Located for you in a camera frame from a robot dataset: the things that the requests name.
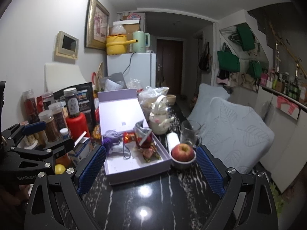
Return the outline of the yellow enamel pot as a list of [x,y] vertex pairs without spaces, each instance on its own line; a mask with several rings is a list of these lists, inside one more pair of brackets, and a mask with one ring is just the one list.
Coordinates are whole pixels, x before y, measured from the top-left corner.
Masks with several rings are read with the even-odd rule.
[[138,40],[127,40],[125,34],[108,35],[106,37],[106,52],[108,56],[122,55],[127,52],[127,46],[137,43]]

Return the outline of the cream rabbit water bottle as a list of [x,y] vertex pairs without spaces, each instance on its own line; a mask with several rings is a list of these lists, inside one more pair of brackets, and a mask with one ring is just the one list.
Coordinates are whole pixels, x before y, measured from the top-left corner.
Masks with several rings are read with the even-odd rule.
[[159,96],[154,103],[151,104],[151,111],[149,114],[149,127],[155,135],[163,135],[167,133],[171,122],[175,117],[169,116],[169,107],[167,105],[167,97]]

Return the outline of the brown nut snack bag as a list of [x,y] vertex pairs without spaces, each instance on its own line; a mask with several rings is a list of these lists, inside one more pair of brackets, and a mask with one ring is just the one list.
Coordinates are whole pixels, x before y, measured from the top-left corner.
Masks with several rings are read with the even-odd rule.
[[151,145],[148,149],[144,148],[137,148],[137,150],[142,153],[144,160],[149,163],[151,161],[151,158],[154,157],[157,160],[161,160],[161,156],[158,153],[158,150],[156,147]]

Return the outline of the red gold snack packet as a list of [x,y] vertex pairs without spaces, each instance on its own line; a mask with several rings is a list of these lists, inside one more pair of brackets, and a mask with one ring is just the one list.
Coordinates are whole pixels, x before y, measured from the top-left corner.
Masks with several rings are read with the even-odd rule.
[[123,133],[123,143],[131,143],[135,141],[135,133],[133,132],[124,132]]

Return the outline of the green tote bag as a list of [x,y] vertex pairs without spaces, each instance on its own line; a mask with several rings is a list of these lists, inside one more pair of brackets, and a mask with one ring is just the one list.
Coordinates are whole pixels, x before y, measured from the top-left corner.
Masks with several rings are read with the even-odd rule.
[[239,58],[232,53],[226,43],[223,43],[222,50],[217,53],[220,70],[229,71],[231,73],[240,72]]

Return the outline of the dark lidded spice jar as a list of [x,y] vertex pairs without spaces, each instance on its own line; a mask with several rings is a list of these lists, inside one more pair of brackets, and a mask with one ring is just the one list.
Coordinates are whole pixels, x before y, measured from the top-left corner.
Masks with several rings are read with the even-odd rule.
[[78,117],[80,115],[80,109],[78,104],[77,89],[75,87],[65,89],[64,98],[66,101],[69,117]]

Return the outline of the framed picture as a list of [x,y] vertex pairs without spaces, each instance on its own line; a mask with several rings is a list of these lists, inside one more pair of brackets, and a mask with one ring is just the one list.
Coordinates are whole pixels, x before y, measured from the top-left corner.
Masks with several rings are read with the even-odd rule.
[[98,0],[88,0],[85,23],[86,48],[106,49],[109,22],[110,12]]

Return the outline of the red apple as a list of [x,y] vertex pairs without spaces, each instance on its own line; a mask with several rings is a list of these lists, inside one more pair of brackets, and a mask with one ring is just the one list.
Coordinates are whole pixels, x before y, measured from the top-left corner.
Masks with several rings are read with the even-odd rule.
[[180,143],[172,149],[171,156],[177,161],[189,162],[194,158],[195,153],[190,145]]

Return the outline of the wall intercom panel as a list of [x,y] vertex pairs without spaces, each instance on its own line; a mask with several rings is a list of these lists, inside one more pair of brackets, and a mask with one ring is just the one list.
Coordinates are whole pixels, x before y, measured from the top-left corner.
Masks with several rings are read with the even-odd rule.
[[55,56],[77,60],[78,44],[79,40],[77,38],[64,31],[59,31],[55,43]]

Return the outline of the white paper roll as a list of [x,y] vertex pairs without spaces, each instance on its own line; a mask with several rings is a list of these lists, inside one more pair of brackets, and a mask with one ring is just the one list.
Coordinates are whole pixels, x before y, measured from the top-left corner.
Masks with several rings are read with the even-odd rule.
[[180,144],[180,139],[178,138],[178,135],[175,132],[167,134],[167,144],[168,144],[169,153],[171,153],[174,147]]

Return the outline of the small metal bowl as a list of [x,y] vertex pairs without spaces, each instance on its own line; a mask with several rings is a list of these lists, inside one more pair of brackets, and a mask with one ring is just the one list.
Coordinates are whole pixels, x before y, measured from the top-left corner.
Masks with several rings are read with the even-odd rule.
[[172,155],[171,155],[171,164],[173,167],[180,169],[180,170],[184,170],[189,168],[194,162],[196,161],[196,152],[193,151],[193,157],[191,160],[189,161],[178,161],[176,160]]

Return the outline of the red plastic container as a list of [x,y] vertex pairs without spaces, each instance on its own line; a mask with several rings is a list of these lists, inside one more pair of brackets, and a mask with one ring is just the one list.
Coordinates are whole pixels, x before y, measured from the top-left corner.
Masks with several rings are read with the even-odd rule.
[[80,113],[80,115],[75,118],[67,117],[66,123],[73,140],[77,140],[84,133],[84,131],[86,132],[86,137],[91,137],[87,126],[86,117],[83,113]]

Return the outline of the lilac open gift box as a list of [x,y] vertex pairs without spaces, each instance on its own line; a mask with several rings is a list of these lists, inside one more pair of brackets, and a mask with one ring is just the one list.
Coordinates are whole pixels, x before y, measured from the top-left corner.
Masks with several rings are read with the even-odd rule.
[[151,158],[146,160],[139,148],[135,125],[142,122],[148,128],[137,98],[136,89],[105,91],[98,94],[100,131],[105,138],[117,133],[119,142],[109,147],[104,164],[111,185],[144,179],[163,172],[171,166],[171,158],[158,138],[151,133],[153,146]]

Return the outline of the plastic bag of snacks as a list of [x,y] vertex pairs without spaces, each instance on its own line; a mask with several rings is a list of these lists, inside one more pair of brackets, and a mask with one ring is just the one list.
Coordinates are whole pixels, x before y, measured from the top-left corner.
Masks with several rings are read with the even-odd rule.
[[161,95],[166,96],[169,91],[169,87],[153,88],[147,86],[143,91],[138,94],[138,101],[144,112],[151,110],[151,104],[154,103]]

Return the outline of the purple tassel pouch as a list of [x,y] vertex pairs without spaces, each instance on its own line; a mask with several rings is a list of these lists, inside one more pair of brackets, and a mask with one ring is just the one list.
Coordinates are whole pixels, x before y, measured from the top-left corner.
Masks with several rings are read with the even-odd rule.
[[119,145],[122,142],[122,133],[118,133],[115,130],[108,130],[103,137],[102,144],[106,149],[107,155],[112,152],[114,146]]

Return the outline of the blue white medicine box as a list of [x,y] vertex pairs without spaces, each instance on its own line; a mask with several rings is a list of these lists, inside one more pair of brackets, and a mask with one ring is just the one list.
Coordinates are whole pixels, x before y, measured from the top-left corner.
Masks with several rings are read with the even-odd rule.
[[77,166],[81,160],[87,158],[94,149],[92,141],[88,137],[83,137],[72,151],[68,153],[68,156],[72,160],[73,164]]

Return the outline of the white cabinet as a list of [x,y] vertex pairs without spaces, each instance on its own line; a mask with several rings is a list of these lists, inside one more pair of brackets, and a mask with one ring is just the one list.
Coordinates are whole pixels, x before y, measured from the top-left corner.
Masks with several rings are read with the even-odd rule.
[[306,111],[295,109],[292,115],[277,108],[277,96],[259,88],[255,111],[273,131],[275,138],[260,163],[284,192],[306,164]]

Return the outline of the front leaf pattern cushion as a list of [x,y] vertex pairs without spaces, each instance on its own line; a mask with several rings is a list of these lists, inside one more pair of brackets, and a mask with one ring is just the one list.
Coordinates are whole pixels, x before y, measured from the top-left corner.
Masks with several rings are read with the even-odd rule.
[[274,142],[273,131],[252,107],[220,97],[198,99],[188,119],[201,125],[197,144],[243,174],[252,170]]

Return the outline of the silver foil snack packet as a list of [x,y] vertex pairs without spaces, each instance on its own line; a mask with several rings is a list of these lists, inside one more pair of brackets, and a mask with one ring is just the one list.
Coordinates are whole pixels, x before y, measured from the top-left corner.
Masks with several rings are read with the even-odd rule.
[[135,139],[140,136],[141,138],[147,137],[152,134],[152,130],[150,128],[146,128],[143,126],[144,121],[138,121],[134,126]]

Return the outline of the glass mug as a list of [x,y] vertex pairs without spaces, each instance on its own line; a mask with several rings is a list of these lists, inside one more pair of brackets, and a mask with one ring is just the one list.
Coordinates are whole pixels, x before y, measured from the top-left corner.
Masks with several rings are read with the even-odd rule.
[[201,124],[196,121],[185,120],[181,124],[180,142],[197,148],[202,143],[202,138],[199,135]]

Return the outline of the rear leaf pattern cushion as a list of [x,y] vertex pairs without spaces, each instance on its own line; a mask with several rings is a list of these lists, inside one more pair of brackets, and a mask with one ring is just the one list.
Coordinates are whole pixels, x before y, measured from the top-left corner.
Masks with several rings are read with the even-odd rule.
[[214,97],[228,100],[230,98],[230,95],[222,87],[214,87],[207,84],[200,84],[196,104],[192,109],[192,112],[190,113],[188,119],[203,124],[207,119],[210,102]]

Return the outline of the white printed snack bag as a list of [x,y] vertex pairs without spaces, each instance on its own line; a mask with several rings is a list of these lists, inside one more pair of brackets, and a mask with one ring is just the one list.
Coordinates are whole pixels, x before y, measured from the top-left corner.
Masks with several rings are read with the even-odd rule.
[[123,143],[119,143],[111,147],[109,154],[128,154],[129,150],[123,145]]

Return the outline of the mint green kettle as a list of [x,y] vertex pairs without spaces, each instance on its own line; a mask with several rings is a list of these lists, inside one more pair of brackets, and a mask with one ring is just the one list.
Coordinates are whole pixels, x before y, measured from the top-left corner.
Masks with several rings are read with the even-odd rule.
[[133,39],[137,42],[132,44],[133,53],[145,53],[150,47],[150,34],[143,31],[135,31],[132,33]]

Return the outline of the leaf pattern cushion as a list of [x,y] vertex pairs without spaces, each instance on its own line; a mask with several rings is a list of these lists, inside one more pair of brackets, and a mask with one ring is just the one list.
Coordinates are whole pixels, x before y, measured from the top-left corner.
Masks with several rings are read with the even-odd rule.
[[197,144],[243,174],[252,170],[274,142],[273,131],[252,107],[220,97],[198,99],[188,119],[201,125]]
[[192,109],[192,112],[190,113],[188,119],[203,124],[207,119],[210,102],[214,97],[228,100],[230,98],[230,95],[222,87],[214,87],[207,84],[200,84],[196,104]]

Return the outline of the white fridge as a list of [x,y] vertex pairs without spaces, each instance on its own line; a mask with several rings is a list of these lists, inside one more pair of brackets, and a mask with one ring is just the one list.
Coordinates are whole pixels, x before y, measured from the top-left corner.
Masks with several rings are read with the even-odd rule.
[[107,56],[108,76],[122,73],[125,82],[131,79],[141,81],[143,87],[156,87],[156,54],[125,53]]

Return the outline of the yellow lemon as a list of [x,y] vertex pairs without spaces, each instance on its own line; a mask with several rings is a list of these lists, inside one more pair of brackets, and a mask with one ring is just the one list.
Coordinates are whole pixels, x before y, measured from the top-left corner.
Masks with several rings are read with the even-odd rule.
[[66,167],[62,164],[55,165],[55,174],[63,174],[66,171]]

